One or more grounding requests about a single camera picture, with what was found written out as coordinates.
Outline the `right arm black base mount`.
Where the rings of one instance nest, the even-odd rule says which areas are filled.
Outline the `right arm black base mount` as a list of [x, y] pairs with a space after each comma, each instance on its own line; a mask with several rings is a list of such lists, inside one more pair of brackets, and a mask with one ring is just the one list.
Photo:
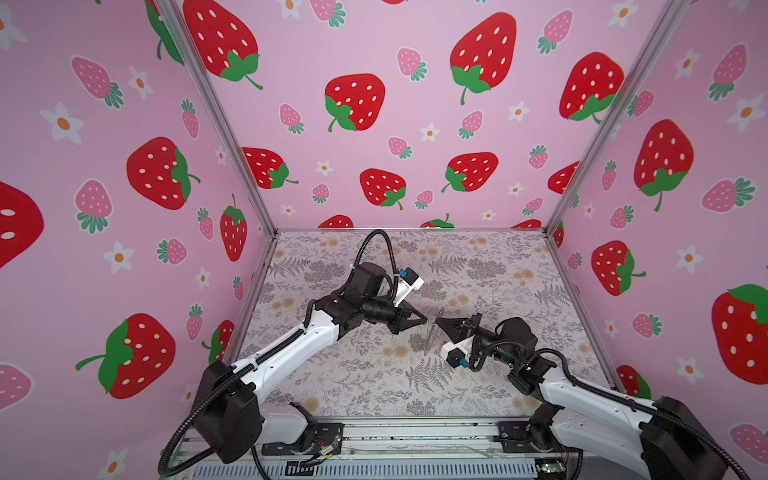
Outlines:
[[493, 441], [500, 444], [505, 453], [564, 454], [577, 453], [577, 448], [566, 447], [555, 439], [548, 426], [531, 424], [529, 421], [502, 421]]

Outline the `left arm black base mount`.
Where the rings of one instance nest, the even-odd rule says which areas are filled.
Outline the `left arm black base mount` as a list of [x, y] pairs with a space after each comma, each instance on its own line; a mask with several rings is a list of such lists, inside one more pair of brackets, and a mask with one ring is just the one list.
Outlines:
[[336, 455], [341, 452], [343, 433], [343, 423], [310, 424], [294, 443], [263, 444], [260, 453], [266, 456]]

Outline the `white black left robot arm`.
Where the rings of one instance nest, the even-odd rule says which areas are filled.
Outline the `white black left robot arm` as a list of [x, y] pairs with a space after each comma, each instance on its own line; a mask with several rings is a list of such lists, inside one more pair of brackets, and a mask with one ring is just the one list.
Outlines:
[[393, 334], [426, 323], [406, 300], [423, 279], [410, 268], [402, 270], [389, 295], [380, 291], [386, 277], [378, 265], [359, 264], [340, 288], [309, 302], [297, 327], [250, 357], [232, 365], [217, 360], [206, 368], [191, 424], [213, 454], [228, 464], [262, 444], [282, 444], [299, 453], [315, 447], [318, 422], [306, 407], [264, 402], [302, 364], [364, 322], [383, 324]]

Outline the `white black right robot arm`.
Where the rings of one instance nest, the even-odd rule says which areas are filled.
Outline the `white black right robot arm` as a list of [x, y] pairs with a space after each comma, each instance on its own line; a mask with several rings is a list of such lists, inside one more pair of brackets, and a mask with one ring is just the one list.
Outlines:
[[538, 347], [519, 317], [493, 330], [480, 321], [480, 315], [437, 319], [449, 338], [441, 355], [451, 367], [474, 372], [489, 360], [507, 365], [510, 383], [541, 403], [528, 427], [538, 449], [591, 452], [646, 479], [724, 478], [732, 458], [684, 403], [621, 395], [577, 378], [561, 352]]

